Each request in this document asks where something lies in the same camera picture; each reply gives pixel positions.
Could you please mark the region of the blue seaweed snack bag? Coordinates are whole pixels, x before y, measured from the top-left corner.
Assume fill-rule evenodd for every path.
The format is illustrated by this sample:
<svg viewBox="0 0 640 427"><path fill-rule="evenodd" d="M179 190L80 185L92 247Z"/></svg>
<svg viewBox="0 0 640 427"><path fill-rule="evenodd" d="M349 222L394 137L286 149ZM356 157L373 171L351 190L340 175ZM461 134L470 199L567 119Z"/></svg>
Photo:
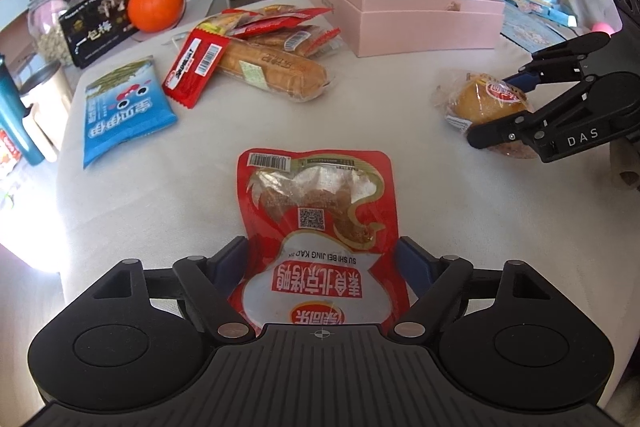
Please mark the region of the blue seaweed snack bag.
<svg viewBox="0 0 640 427"><path fill-rule="evenodd" d="M176 122L152 56L119 66L85 89L84 167L119 144Z"/></svg>

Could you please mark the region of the small yellow snack sachet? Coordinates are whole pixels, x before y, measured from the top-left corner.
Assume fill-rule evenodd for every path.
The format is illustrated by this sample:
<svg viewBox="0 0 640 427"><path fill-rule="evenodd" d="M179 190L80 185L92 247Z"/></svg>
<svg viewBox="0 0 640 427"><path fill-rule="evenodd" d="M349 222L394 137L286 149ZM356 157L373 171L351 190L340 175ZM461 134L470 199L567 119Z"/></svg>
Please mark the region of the small yellow snack sachet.
<svg viewBox="0 0 640 427"><path fill-rule="evenodd" d="M226 36L230 35L235 28L249 24L256 17L258 17L257 13L246 11L218 13L206 18L206 20L202 20L201 23L196 26L196 29L201 29L214 35Z"/></svg>

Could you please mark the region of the cracker biscuit packet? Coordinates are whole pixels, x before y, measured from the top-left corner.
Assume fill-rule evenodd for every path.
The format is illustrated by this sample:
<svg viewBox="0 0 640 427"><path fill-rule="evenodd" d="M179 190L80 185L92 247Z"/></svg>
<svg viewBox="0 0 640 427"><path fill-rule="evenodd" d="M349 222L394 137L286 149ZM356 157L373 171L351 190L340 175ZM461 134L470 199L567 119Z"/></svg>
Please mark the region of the cracker biscuit packet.
<svg viewBox="0 0 640 427"><path fill-rule="evenodd" d="M250 37L247 41L306 58L332 52L342 44L340 28L323 28L316 25L282 28Z"/></svg>

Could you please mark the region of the glass jar with nuts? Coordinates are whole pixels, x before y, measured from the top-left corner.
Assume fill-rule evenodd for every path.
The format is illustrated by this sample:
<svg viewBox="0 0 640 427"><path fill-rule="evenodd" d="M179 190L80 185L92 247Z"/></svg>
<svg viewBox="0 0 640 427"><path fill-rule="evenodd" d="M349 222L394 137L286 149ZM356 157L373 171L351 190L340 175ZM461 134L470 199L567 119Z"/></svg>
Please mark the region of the glass jar with nuts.
<svg viewBox="0 0 640 427"><path fill-rule="evenodd" d="M63 35L60 18L82 0L29 0L28 31L37 53L46 62L73 64Z"/></svg>

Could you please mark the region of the pink cardboard box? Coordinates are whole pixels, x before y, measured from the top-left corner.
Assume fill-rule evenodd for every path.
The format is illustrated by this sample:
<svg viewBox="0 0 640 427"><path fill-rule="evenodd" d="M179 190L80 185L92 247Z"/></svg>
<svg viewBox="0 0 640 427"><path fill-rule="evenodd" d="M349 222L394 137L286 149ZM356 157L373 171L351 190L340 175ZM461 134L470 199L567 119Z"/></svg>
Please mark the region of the pink cardboard box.
<svg viewBox="0 0 640 427"><path fill-rule="evenodd" d="M494 48L501 0L309 0L359 57Z"/></svg>

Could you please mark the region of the blue cartoon puzzle board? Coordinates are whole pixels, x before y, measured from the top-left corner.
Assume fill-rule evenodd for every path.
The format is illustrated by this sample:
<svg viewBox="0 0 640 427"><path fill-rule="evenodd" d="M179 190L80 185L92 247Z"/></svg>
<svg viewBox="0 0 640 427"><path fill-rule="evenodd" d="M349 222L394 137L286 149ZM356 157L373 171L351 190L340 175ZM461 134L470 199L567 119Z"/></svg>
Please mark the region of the blue cartoon puzzle board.
<svg viewBox="0 0 640 427"><path fill-rule="evenodd" d="M504 6L503 14L501 35L530 54L578 36L572 28L524 13L510 3Z"/></svg>

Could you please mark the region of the long bread loaf packet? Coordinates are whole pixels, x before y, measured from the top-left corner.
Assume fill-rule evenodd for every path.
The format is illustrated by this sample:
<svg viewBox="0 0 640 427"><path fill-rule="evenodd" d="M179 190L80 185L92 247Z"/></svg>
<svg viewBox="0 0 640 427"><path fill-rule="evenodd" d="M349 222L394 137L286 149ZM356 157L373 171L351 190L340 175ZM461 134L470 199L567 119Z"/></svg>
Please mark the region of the long bread loaf packet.
<svg viewBox="0 0 640 427"><path fill-rule="evenodd" d="M238 39L229 41L216 71L299 102L318 98L331 82L326 69L309 58Z"/></svg>

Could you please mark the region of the teal thermos bottle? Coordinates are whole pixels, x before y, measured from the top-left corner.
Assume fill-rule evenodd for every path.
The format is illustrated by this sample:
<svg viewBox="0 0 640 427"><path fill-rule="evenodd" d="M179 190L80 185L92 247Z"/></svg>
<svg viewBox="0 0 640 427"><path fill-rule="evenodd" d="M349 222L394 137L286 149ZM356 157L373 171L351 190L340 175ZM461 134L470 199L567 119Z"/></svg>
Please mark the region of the teal thermos bottle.
<svg viewBox="0 0 640 427"><path fill-rule="evenodd" d="M44 161L43 155L23 126L27 108L22 103L20 92L6 67L6 58L0 56L0 120L1 127L9 135L29 165L37 166Z"/></svg>

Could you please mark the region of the small round bread packet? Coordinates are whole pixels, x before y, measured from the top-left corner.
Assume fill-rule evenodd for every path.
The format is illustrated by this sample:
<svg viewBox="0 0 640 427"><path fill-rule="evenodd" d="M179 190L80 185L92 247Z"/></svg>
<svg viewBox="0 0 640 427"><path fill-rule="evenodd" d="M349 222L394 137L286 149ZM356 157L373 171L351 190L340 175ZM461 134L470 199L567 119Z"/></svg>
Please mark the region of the small round bread packet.
<svg viewBox="0 0 640 427"><path fill-rule="evenodd" d="M474 124L532 110L527 95L484 72L450 72L432 94L434 107L449 126L466 136Z"/></svg>

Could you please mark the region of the black plum gift box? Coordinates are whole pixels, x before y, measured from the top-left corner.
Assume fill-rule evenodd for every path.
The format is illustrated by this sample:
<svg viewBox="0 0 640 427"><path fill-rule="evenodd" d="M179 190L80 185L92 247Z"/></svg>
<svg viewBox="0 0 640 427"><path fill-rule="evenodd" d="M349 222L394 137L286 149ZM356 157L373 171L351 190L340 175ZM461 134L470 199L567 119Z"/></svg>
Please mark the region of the black plum gift box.
<svg viewBox="0 0 640 427"><path fill-rule="evenodd" d="M138 28L128 15L129 0L82 0L60 16L73 64L84 69L134 35Z"/></svg>

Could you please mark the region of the red wafer snack packet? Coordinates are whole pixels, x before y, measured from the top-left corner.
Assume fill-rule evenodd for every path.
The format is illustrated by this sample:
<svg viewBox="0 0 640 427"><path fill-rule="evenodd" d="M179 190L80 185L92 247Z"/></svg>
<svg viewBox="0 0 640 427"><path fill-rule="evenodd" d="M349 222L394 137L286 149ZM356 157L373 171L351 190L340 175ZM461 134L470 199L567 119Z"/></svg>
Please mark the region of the red wafer snack packet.
<svg viewBox="0 0 640 427"><path fill-rule="evenodd" d="M315 17L331 13L330 8L298 8L294 5L273 4L257 11L225 10L224 14L240 14L242 20L228 36L246 39L269 34L285 28L293 28Z"/></svg>

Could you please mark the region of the red roast duck snack packet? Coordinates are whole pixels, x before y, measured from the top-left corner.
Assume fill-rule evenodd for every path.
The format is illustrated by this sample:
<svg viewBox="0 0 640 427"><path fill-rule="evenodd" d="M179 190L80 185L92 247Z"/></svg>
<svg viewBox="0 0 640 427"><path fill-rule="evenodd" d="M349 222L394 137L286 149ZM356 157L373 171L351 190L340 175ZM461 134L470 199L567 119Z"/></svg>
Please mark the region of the red roast duck snack packet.
<svg viewBox="0 0 640 427"><path fill-rule="evenodd" d="M389 329L408 311L384 153L252 148L238 159L236 196L248 257L229 301L255 331L268 324Z"/></svg>

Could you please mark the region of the red barcode snack bar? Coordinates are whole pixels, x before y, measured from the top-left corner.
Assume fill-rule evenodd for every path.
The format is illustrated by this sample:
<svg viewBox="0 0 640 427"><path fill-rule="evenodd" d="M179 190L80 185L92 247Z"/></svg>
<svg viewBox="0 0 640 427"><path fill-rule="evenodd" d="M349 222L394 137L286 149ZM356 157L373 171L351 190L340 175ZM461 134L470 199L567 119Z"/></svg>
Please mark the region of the red barcode snack bar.
<svg viewBox="0 0 640 427"><path fill-rule="evenodd" d="M202 28L193 29L163 81L163 90L168 98L186 108L193 108L230 42L226 36Z"/></svg>

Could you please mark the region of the orange pumpkin bucket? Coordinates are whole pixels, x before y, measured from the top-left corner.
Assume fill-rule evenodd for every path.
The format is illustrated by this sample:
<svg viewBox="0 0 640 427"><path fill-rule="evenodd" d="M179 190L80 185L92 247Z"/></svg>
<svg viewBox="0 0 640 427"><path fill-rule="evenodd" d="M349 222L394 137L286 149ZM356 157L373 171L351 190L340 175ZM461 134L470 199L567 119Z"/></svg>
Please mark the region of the orange pumpkin bucket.
<svg viewBox="0 0 640 427"><path fill-rule="evenodd" d="M134 27L152 34L177 23L184 0L129 0L127 14Z"/></svg>

